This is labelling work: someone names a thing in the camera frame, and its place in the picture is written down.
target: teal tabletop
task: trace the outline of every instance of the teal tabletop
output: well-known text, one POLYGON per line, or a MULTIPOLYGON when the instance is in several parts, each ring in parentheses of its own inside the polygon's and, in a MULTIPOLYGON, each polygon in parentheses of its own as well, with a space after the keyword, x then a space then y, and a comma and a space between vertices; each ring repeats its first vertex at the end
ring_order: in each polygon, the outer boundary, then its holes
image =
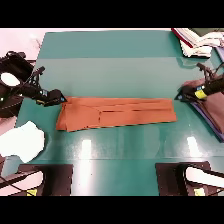
MULTIPOLYGON (((47 33, 35 68, 46 70, 42 88, 65 96, 174 98, 186 80, 203 73, 184 58, 169 31, 47 33)), ((188 104, 173 101, 177 122, 56 131, 60 106, 44 108, 25 99, 16 127, 34 122, 45 132, 45 148, 30 163, 73 164, 71 195, 159 195, 155 163, 209 161, 224 172, 224 144, 188 104)), ((21 160, 8 157, 2 175, 16 172, 21 160)))

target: folded orange fabric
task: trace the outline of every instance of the folded orange fabric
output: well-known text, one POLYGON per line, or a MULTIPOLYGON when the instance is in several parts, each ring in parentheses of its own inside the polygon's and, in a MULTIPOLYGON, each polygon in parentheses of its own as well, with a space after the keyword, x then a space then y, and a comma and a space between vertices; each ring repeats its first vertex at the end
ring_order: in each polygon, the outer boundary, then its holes
POLYGON ((68 97, 56 124, 68 132, 176 121, 172 99, 68 97))

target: white cloth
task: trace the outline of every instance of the white cloth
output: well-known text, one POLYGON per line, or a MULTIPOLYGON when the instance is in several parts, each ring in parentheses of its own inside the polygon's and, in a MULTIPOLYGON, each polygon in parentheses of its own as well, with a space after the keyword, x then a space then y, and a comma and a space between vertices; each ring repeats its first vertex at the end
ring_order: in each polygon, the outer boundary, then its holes
POLYGON ((197 47, 197 48, 190 48, 181 40, 180 40, 180 45, 181 45, 183 54, 187 57, 191 57, 192 55, 211 57, 212 47, 203 46, 203 47, 197 47))
POLYGON ((189 42, 193 46, 193 48, 202 46, 218 47, 221 45, 221 40, 224 39, 221 32, 212 32, 200 37, 188 28, 174 29, 183 39, 189 42))
POLYGON ((13 128, 0 136, 2 157, 17 155, 28 163, 44 148, 44 132, 28 121, 19 128, 13 128))

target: brown cloth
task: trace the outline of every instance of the brown cloth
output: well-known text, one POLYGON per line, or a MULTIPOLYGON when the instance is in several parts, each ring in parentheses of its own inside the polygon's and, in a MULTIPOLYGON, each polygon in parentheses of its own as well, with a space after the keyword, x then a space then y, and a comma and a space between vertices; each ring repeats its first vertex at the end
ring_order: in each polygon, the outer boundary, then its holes
POLYGON ((57 130, 78 131, 176 121, 172 99, 68 97, 56 124, 57 130))
MULTIPOLYGON (((204 82, 205 79, 203 78, 195 81, 187 81, 184 85, 196 87, 202 85, 204 82)), ((215 93, 208 96, 206 101, 199 101, 197 104, 216 128, 224 134, 224 95, 221 92, 215 93)))

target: yellow sticker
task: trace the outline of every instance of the yellow sticker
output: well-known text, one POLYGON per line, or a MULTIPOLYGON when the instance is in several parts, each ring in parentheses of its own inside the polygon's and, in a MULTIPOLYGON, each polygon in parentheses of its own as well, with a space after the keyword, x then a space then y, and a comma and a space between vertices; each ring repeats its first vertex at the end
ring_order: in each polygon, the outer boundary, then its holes
POLYGON ((27 192, 29 192, 33 196, 37 196, 37 189, 27 190, 27 192))
POLYGON ((207 95, 204 93, 204 91, 201 89, 201 90, 198 90, 195 92, 195 95, 198 99, 203 99, 205 98, 207 95))
POLYGON ((195 196, 205 196, 204 188, 194 189, 195 196))

